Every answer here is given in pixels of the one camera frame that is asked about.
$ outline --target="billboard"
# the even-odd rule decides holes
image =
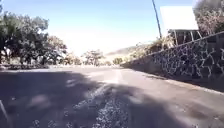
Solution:
[[[160,11],[167,30],[199,29],[191,6],[163,6]]]

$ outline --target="road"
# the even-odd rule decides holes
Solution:
[[[0,99],[13,128],[224,128],[223,93],[131,69],[0,72]]]

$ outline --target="retaining wall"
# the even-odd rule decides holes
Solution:
[[[152,62],[174,76],[194,79],[223,76],[224,32],[148,55],[125,66],[147,69]]]

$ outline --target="foliage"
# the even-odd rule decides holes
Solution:
[[[201,0],[194,10],[202,32],[211,35],[224,30],[224,0]]]
[[[21,64],[57,64],[66,53],[66,45],[45,31],[48,20],[40,17],[16,15],[4,12],[0,16],[0,63],[19,58]]]
[[[103,58],[103,53],[100,50],[87,51],[82,55],[86,58],[85,64],[99,65],[99,59]]]
[[[81,60],[74,53],[67,53],[64,59],[61,59],[61,64],[65,65],[81,65]]]
[[[119,64],[121,64],[123,62],[123,59],[122,58],[115,58],[114,60],[113,60],[113,63],[115,64],[115,65],[119,65]]]

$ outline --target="pole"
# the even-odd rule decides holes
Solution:
[[[192,41],[194,41],[194,35],[193,35],[192,31],[191,31],[191,39],[192,39]]]
[[[175,39],[176,39],[176,46],[178,46],[178,42],[177,42],[177,32],[176,32],[176,30],[174,30],[174,35],[175,35]]]
[[[162,32],[161,32],[161,27],[160,27],[160,23],[159,23],[158,12],[156,10],[156,5],[155,5],[155,1],[154,0],[152,0],[152,4],[153,4],[153,7],[154,7],[154,10],[155,10],[155,13],[156,13],[156,20],[157,20],[158,29],[159,29],[159,36],[160,36],[160,38],[162,38]]]

